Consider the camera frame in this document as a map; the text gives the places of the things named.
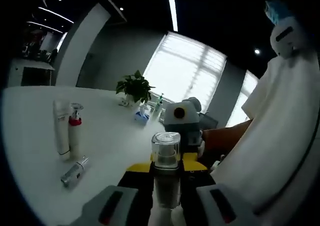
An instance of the dark ceiling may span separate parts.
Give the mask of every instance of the dark ceiling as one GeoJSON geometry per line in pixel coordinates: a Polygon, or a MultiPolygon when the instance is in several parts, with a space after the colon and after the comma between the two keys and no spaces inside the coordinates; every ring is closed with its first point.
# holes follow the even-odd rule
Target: dark ceiling
{"type": "MultiPolygon", "coordinates": [[[[173,31],[168,0],[112,0],[126,21],[108,0],[45,0],[47,8],[76,21],[96,2],[111,14],[109,25],[129,25],[173,31]]],[[[319,36],[318,0],[282,0],[308,32],[319,36]]],[[[265,0],[175,0],[178,33],[203,42],[228,56],[233,64],[261,77],[268,61],[275,57],[270,46],[273,28],[264,13],[265,0]]],[[[36,9],[33,20],[66,32],[71,23],[36,9]]]]}

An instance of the white pillar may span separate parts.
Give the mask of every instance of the white pillar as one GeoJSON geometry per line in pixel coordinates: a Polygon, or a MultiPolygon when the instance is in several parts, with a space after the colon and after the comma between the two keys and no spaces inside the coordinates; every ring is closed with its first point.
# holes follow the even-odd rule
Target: white pillar
{"type": "Polygon", "coordinates": [[[53,85],[76,86],[89,49],[110,14],[98,3],[67,33],[54,62],[53,85]]]}

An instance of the green leaves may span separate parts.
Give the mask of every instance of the green leaves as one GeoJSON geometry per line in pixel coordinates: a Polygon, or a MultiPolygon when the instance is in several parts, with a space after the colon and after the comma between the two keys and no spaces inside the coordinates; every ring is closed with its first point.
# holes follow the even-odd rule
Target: green leaves
{"type": "Polygon", "coordinates": [[[151,100],[150,89],[154,87],[143,77],[139,70],[133,75],[124,76],[124,80],[119,81],[116,86],[116,94],[124,92],[126,95],[132,95],[134,102],[148,102],[151,100]]]}

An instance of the clear plastic container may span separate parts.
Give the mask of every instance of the clear plastic container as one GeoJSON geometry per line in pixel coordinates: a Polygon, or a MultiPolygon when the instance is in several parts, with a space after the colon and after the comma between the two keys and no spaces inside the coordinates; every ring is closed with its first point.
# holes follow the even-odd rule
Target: clear plastic container
{"type": "Polygon", "coordinates": [[[156,168],[175,170],[179,167],[180,139],[178,132],[158,132],[152,137],[152,158],[156,168]]]}

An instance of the white tube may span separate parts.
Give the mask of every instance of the white tube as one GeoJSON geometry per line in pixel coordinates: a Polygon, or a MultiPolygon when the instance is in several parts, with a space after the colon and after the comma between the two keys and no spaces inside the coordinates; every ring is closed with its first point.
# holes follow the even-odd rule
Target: white tube
{"type": "Polygon", "coordinates": [[[68,120],[70,113],[70,102],[67,100],[53,101],[53,120],[57,151],[60,158],[65,161],[70,158],[68,120]]]}

